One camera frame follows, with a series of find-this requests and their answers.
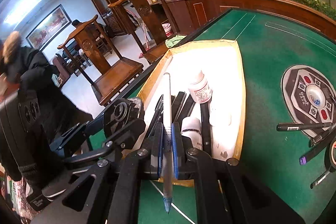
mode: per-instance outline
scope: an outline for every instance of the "white pen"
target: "white pen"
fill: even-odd
[[[169,214],[173,201],[173,146],[171,138],[171,92],[170,74],[165,73],[162,78],[163,90],[163,126],[164,126],[164,167],[163,167],[163,202],[165,210]]]

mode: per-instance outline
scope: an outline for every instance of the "ceiling light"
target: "ceiling light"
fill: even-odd
[[[21,20],[40,2],[40,0],[21,0],[15,9],[6,17],[5,23],[14,25]]]

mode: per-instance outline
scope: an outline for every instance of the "metal screw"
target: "metal screw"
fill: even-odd
[[[198,153],[198,149],[197,148],[189,148],[187,150],[189,155],[196,155]]]
[[[106,160],[106,159],[102,159],[102,160],[99,160],[97,162],[97,164],[98,164],[99,167],[104,167],[104,166],[108,165],[108,163],[109,163],[109,161]]]
[[[231,165],[231,166],[236,166],[236,165],[238,165],[239,160],[237,160],[237,159],[235,159],[235,158],[229,158],[229,159],[227,160],[227,163],[228,163],[229,165]]]
[[[145,156],[145,155],[147,155],[147,153],[148,153],[148,150],[145,149],[145,148],[141,148],[141,149],[138,150],[138,155],[139,156]]]

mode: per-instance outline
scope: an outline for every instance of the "picture frame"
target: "picture frame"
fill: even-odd
[[[61,31],[72,23],[62,4],[58,5],[28,34],[26,40],[37,50],[43,50]]]

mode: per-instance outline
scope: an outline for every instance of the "black hair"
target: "black hair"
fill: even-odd
[[[79,20],[75,19],[71,24],[72,26],[76,27],[79,23]]]

